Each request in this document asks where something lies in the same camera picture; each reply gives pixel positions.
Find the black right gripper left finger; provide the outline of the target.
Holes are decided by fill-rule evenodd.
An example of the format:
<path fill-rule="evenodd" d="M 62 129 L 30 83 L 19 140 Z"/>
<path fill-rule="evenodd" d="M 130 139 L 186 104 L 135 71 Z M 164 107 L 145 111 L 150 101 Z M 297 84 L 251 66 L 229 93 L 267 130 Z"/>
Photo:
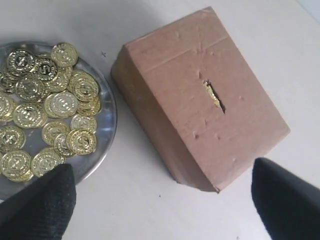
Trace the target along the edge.
<path fill-rule="evenodd" d="M 75 205 L 73 167 L 59 164 L 0 204 L 0 238 L 60 240 Z"/>

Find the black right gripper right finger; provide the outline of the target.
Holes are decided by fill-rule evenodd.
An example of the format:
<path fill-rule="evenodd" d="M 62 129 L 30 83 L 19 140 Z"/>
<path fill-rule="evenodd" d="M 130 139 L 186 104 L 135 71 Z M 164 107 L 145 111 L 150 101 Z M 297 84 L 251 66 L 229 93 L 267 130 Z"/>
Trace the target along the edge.
<path fill-rule="evenodd" d="M 252 169 L 251 197 L 273 240 L 320 238 L 320 190 L 268 158 Z"/>

